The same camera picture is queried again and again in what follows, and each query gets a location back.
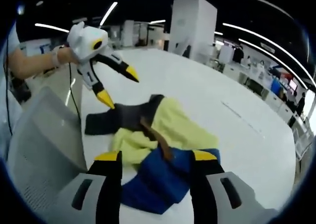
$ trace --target cable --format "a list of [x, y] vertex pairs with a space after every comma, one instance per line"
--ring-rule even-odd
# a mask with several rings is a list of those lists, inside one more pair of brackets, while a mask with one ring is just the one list
[[9, 113], [9, 97], [8, 97], [8, 79], [9, 79], [9, 53], [8, 53], [8, 48], [9, 48], [9, 37], [6, 39], [6, 65], [3, 65], [3, 70], [5, 73], [5, 105], [6, 105], [6, 113], [7, 113], [7, 119], [8, 119], [8, 126], [10, 130], [10, 134], [12, 136], [12, 127], [11, 127], [11, 121], [10, 121], [10, 113]]
[[70, 65], [70, 63], [68, 63], [68, 64], [69, 64], [69, 88], [70, 88], [70, 94], [71, 94], [71, 97], [72, 97], [73, 102], [74, 102], [75, 107], [76, 107], [76, 111], [77, 111], [79, 122], [81, 123], [80, 113], [79, 113], [79, 110], [78, 110], [78, 107], [77, 107], [77, 104], [76, 104], [76, 101], [75, 101], [75, 98], [74, 98], [74, 95], [73, 95], [72, 86], [71, 86], [71, 82], [72, 82], [71, 65]]

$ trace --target ceiling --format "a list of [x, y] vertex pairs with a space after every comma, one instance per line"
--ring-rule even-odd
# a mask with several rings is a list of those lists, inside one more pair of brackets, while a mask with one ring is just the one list
[[[121, 24], [126, 19], [150, 22], [153, 20], [171, 19], [173, 0], [40, 0], [24, 1], [25, 12], [17, 21], [17, 32], [21, 41], [57, 37], [62, 32], [35, 27], [43, 23], [70, 29], [72, 20], [86, 17], [88, 25], [97, 26], [112, 2], [118, 5], [106, 20], [106, 25]], [[315, 67], [311, 51], [316, 37], [313, 30], [316, 22], [308, 14], [313, 0], [266, 0], [287, 12], [285, 15], [276, 8], [257, 0], [207, 0], [218, 9], [216, 30], [224, 37], [237, 40], [242, 38], [260, 46], [263, 42], [276, 50], [275, 55], [292, 68], [300, 77], [307, 78], [305, 72], [286, 54], [260, 38], [241, 30], [225, 27], [223, 23], [237, 25], [269, 38], [289, 51], [307, 71], [314, 75]]]

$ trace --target brown strap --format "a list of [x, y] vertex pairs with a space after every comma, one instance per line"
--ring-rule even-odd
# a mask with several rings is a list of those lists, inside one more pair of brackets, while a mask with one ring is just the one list
[[144, 128], [158, 141], [158, 144], [160, 144], [160, 147], [162, 149], [163, 158], [165, 160], [171, 161], [173, 159], [173, 155], [164, 137], [160, 133], [158, 133], [155, 129], [150, 127], [150, 125], [147, 123], [144, 117], [140, 118], [140, 124], [143, 125]]

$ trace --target yellow cloth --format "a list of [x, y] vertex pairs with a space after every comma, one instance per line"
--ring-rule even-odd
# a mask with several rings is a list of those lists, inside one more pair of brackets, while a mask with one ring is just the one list
[[[218, 139], [192, 122], [172, 98], [164, 98], [157, 108], [152, 128], [158, 131], [169, 146], [182, 150], [216, 149]], [[124, 165], [140, 164], [157, 148], [157, 141], [150, 141], [143, 132], [119, 129], [115, 133], [112, 151], [122, 151]]]

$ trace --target office desk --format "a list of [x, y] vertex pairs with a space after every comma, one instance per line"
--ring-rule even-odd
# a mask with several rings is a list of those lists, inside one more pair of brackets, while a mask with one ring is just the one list
[[[97, 64], [95, 72], [114, 102], [136, 105], [148, 101], [151, 94], [176, 98], [190, 119], [219, 138], [224, 170], [234, 172], [248, 183], [265, 208], [280, 208], [284, 204], [294, 181], [295, 147], [291, 129], [268, 105], [239, 83], [187, 58], [156, 49], [119, 52], [135, 67], [140, 83]], [[82, 141], [88, 168], [95, 156], [109, 150], [112, 135], [84, 135], [85, 118], [88, 113], [107, 110], [83, 86]], [[124, 171], [123, 183], [133, 175]], [[187, 195], [180, 204], [158, 217], [121, 205], [120, 219], [133, 213], [139, 220], [155, 217], [148, 223], [171, 223], [171, 217], [178, 223], [192, 223], [190, 203]]]

